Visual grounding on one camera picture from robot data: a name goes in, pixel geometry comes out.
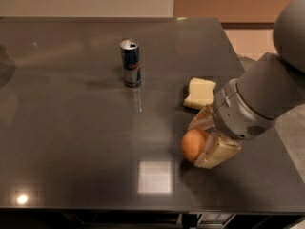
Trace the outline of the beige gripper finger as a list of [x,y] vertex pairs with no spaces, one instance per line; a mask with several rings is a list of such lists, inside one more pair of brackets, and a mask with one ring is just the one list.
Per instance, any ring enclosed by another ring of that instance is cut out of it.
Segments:
[[188,130],[199,129],[206,131],[210,128],[213,128],[214,126],[213,106],[206,105],[193,118],[188,126]]
[[220,132],[211,132],[203,152],[195,160],[199,168],[212,169],[220,163],[235,156],[241,150],[241,142]]

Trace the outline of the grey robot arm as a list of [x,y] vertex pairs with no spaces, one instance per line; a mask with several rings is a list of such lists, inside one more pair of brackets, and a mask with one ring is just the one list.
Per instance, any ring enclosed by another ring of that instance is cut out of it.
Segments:
[[235,156],[244,140],[265,134],[305,102],[305,0],[294,0],[278,15],[273,40],[275,53],[263,54],[217,93],[209,81],[190,81],[185,105],[199,113],[181,149],[194,166],[211,169]]

